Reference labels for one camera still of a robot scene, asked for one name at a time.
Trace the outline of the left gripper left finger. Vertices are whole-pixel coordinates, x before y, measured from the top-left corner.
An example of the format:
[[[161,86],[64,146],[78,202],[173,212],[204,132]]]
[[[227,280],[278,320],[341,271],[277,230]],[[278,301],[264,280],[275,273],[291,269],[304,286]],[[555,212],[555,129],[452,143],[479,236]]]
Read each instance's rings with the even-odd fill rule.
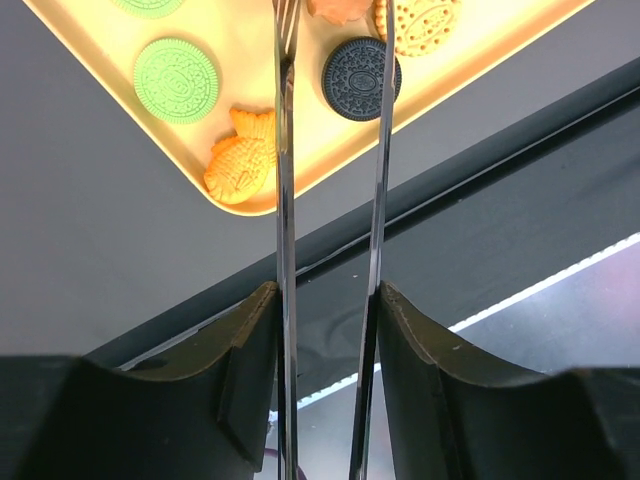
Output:
[[[142,370],[1,360],[5,479],[249,479],[261,468],[281,310],[267,282]]]

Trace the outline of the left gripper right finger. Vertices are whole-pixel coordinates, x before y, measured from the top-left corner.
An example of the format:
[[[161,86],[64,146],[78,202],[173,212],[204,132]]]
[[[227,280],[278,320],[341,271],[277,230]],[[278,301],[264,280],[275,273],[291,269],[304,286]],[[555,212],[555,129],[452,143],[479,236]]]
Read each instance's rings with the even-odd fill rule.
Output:
[[[350,477],[367,475],[373,372],[380,368],[400,479],[637,478],[637,368],[545,375],[515,365],[438,324],[381,280],[396,80],[393,2],[380,2],[376,16],[386,56]]]

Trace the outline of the orange flower cookie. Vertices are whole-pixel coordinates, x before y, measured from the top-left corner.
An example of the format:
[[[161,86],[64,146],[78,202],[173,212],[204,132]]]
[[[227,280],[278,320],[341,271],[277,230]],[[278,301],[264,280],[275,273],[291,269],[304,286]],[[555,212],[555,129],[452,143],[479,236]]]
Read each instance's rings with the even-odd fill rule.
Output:
[[[313,17],[322,17],[331,24],[343,26],[361,19],[372,0],[308,0],[307,9]]]

